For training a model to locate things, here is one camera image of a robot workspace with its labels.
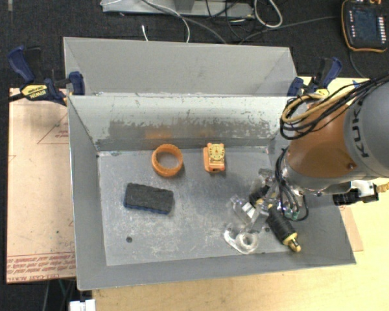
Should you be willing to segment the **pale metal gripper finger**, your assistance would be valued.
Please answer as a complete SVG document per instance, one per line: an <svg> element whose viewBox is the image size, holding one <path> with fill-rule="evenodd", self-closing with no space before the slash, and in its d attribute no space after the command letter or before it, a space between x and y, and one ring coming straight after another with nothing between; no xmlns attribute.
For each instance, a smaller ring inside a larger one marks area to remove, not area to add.
<svg viewBox="0 0 389 311"><path fill-rule="evenodd" d="M252 221L255 218L256 208L244 198L234 195L230 198L232 209L242 221Z"/></svg>
<svg viewBox="0 0 389 311"><path fill-rule="evenodd" d="M259 234L266 224L268 218L267 212L256 212L248 224L248 232L251 234Z"/></svg>

